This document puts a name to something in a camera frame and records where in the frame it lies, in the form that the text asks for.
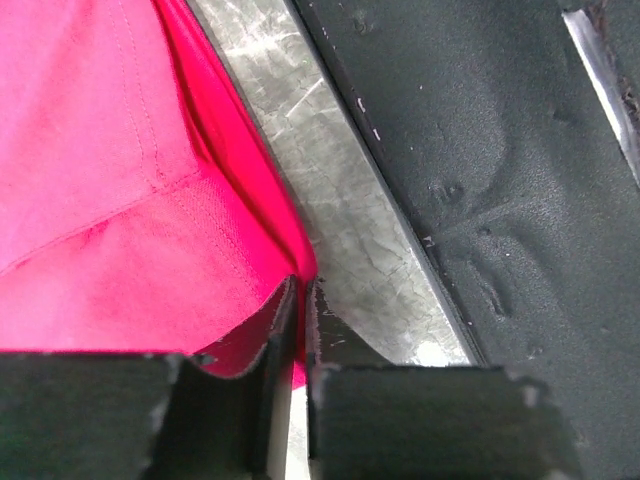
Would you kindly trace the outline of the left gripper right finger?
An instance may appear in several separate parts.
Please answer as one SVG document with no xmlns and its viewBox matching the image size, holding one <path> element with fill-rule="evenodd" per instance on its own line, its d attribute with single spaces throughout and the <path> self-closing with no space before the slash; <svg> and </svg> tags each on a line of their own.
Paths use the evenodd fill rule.
<svg viewBox="0 0 640 480">
<path fill-rule="evenodd" d="M 387 358 L 370 346 L 333 311 L 320 279 L 314 279 L 307 289 L 304 341 L 307 370 L 322 364 L 391 365 Z"/>
</svg>

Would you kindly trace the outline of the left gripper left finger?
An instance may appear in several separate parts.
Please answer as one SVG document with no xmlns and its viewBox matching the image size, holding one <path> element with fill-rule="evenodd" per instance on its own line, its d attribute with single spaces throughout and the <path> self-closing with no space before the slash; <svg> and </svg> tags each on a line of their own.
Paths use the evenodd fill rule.
<svg viewBox="0 0 640 480">
<path fill-rule="evenodd" d="M 182 362 L 145 478 L 284 478 L 297 324 L 289 276 L 253 315 Z"/>
</svg>

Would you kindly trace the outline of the red t-shirt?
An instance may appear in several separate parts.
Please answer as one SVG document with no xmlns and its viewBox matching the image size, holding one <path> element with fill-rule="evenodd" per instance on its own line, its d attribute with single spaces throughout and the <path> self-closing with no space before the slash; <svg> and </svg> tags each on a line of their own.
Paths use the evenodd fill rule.
<svg viewBox="0 0 640 480">
<path fill-rule="evenodd" d="M 1 5 L 1 347 L 204 351 L 314 253 L 183 1 Z"/>
</svg>

